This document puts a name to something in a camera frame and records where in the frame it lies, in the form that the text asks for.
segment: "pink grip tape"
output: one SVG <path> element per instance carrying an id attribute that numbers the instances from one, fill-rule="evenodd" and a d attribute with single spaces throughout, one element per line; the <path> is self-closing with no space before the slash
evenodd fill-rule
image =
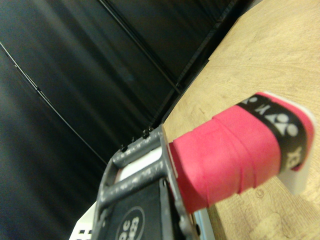
<path id="1" fill-rule="evenodd" d="M 308 153 L 314 137 L 309 117 L 273 95 L 262 92 L 257 95 L 269 98 L 298 117 L 306 132 Z M 170 150 L 189 213 L 255 188 L 277 175 L 283 154 L 270 127 L 239 105 L 175 139 Z"/>

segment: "wooden table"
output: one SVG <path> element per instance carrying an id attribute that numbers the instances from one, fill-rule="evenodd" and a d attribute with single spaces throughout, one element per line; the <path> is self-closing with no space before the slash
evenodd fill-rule
<path id="1" fill-rule="evenodd" d="M 263 0 L 239 18 L 165 121 L 168 139 L 258 91 L 306 106 L 320 123 L 319 0 Z M 209 215 L 217 240 L 320 240 L 319 135 L 304 193 L 275 177 Z"/>

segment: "white object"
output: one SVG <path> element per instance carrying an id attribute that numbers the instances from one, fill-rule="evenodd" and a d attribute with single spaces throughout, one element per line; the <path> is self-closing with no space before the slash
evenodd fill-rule
<path id="1" fill-rule="evenodd" d="M 302 112 L 304 112 L 309 119 L 311 120 L 313 124 L 313 129 L 314 129 L 314 134 L 316 134 L 316 118 L 315 116 L 304 106 L 301 106 L 300 104 L 290 101 L 288 99 L 285 99 L 281 96 L 278 96 L 276 94 L 273 94 L 271 92 L 266 91 L 266 94 L 269 94 L 273 97 L 276 97 L 284 102 L 287 102 L 288 104 L 291 104 L 295 106 L 296 108 L 300 109 Z M 308 174 L 309 174 L 309 168 L 310 168 L 310 162 L 312 158 L 312 153 L 313 153 L 313 148 L 314 148 L 314 143 L 313 141 L 311 150 L 309 152 L 309 155 L 307 159 L 305 160 L 304 166 L 301 170 L 299 171 L 293 171 L 293 170 L 286 170 L 282 173 L 280 173 L 277 177 L 280 179 L 280 181 L 286 186 L 286 188 L 293 194 L 293 195 L 298 195 L 301 192 L 303 192 L 306 188 L 307 185 L 307 179 L 308 179 Z"/>
<path id="2" fill-rule="evenodd" d="M 69 240 L 90 240 L 94 223 L 96 203 L 76 222 Z"/>

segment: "black panel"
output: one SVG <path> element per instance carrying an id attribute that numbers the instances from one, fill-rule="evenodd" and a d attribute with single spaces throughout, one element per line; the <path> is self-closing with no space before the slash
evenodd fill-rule
<path id="1" fill-rule="evenodd" d="M 69 239 L 105 165 L 0 50 L 0 238 Z"/>
<path id="2" fill-rule="evenodd" d="M 127 239 L 130 234 L 134 240 L 163 239 L 159 181 L 117 202 L 98 239 Z"/>

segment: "black label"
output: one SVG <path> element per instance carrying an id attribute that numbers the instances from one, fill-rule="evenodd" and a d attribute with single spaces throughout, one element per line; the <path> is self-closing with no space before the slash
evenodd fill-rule
<path id="1" fill-rule="evenodd" d="M 307 154 L 307 135 L 294 113 L 257 94 L 237 105 L 263 122 L 276 137 L 281 151 L 280 172 L 303 162 Z"/>
<path id="2" fill-rule="evenodd" d="M 115 240 L 140 240 L 145 226 L 145 213 L 140 206 L 131 208 L 116 231 Z"/>

